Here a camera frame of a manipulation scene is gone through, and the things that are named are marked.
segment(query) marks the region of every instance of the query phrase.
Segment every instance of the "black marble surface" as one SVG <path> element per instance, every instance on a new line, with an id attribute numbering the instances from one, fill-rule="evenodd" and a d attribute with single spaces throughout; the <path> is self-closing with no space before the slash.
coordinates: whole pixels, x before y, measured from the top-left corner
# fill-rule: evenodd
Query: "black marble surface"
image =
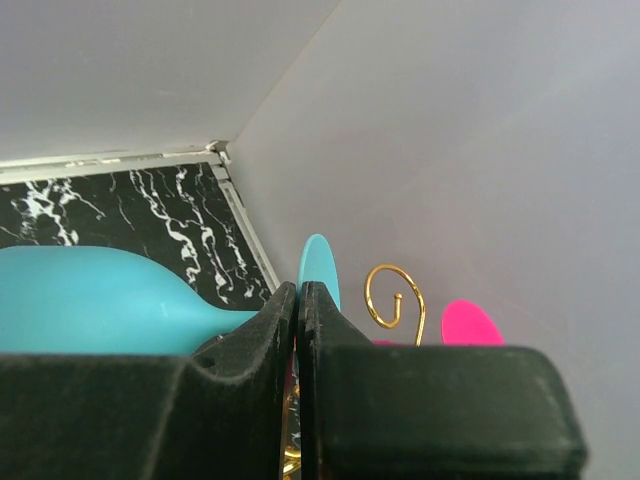
<path id="1" fill-rule="evenodd" d="M 226 309 L 259 310 L 270 296 L 207 163 L 0 186 L 0 248 L 14 245 L 138 253 Z M 299 448 L 297 401 L 291 410 Z"/>

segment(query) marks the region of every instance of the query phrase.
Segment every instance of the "turquoise rounded shape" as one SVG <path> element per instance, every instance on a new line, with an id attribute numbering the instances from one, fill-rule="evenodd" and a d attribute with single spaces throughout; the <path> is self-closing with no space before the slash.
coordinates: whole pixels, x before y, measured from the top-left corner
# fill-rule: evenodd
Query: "turquoise rounded shape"
<path id="1" fill-rule="evenodd" d="M 340 284 L 333 252 L 328 240 L 316 233 L 307 240 L 298 268 L 298 295 L 304 282 L 322 282 L 329 290 L 333 303 L 340 310 Z"/>
<path id="2" fill-rule="evenodd" d="M 123 250 L 0 249 L 0 352 L 191 354 L 255 314 L 216 308 Z"/>

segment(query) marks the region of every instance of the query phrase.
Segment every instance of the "gold wire hook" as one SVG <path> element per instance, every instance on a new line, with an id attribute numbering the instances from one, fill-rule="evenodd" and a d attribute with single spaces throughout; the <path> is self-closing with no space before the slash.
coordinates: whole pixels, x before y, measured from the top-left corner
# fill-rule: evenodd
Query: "gold wire hook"
<path id="1" fill-rule="evenodd" d="M 405 282 L 409 284 L 416 298 L 418 299 L 418 305 L 420 306 L 420 319 L 418 321 L 418 330 L 416 331 L 416 345 L 420 346 L 422 343 L 422 334 L 424 332 L 424 324 L 427 318 L 427 306 L 424 301 L 424 297 L 420 292 L 420 289 L 413 281 L 413 279 L 402 270 L 400 267 L 396 265 L 391 265 L 389 263 L 384 263 L 382 265 L 378 265 L 373 268 L 369 274 L 367 275 L 367 279 L 364 282 L 364 301 L 367 304 L 367 310 L 369 310 L 369 315 L 375 320 L 375 322 L 380 325 L 382 328 L 395 328 L 400 322 L 400 317 L 402 316 L 402 294 L 396 293 L 394 295 L 394 304 L 393 304 L 393 320 L 391 322 L 386 322 L 380 317 L 378 311 L 373 306 L 373 299 L 371 298 L 371 283 L 373 282 L 373 277 L 375 277 L 378 272 L 381 270 L 391 270 L 392 272 L 397 273 L 402 278 L 404 278 Z"/>
<path id="2" fill-rule="evenodd" d="M 291 389 L 289 398 L 287 398 L 286 408 L 293 405 L 294 397 L 300 399 L 300 387 L 296 384 Z M 291 445 L 287 445 L 284 450 L 284 468 L 282 470 L 283 479 L 290 478 L 289 475 L 297 472 L 302 467 L 302 452 Z"/>

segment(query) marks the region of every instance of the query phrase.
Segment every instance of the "silver edge trim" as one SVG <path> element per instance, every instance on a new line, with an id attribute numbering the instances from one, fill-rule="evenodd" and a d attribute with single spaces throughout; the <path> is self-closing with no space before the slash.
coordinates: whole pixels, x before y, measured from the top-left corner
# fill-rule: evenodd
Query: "silver edge trim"
<path id="1" fill-rule="evenodd" d="M 236 188 L 233 186 L 233 183 L 230 181 L 219 182 L 220 188 L 224 193 L 227 202 L 229 203 L 229 207 L 231 208 L 231 212 L 233 213 L 238 226 L 240 227 L 240 232 L 242 236 L 247 241 L 249 245 L 249 250 L 251 250 L 251 254 L 253 258 L 255 258 L 258 263 L 258 268 L 262 272 L 262 276 L 267 282 L 267 287 L 271 290 L 271 293 L 275 292 L 280 286 L 280 281 L 278 280 L 278 276 L 276 275 L 271 262 L 267 257 L 260 240 L 258 240 L 258 235 L 256 231 L 253 229 L 251 222 L 249 221 L 249 217 L 247 216 L 247 211 L 242 205 L 240 201 L 240 197 L 236 192 Z"/>
<path id="2" fill-rule="evenodd" d="M 146 154 L 69 155 L 0 161 L 0 185 L 200 162 L 208 162 L 212 166 L 222 164 L 218 155 L 202 149 Z"/>

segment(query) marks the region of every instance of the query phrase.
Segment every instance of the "pink object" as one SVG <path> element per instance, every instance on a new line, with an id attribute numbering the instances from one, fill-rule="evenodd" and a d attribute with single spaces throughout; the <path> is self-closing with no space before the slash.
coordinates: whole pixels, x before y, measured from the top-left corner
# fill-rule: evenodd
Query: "pink object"
<path id="1" fill-rule="evenodd" d="M 504 345 L 500 330 L 489 315 L 468 300 L 449 304 L 442 315 L 445 345 Z"/>

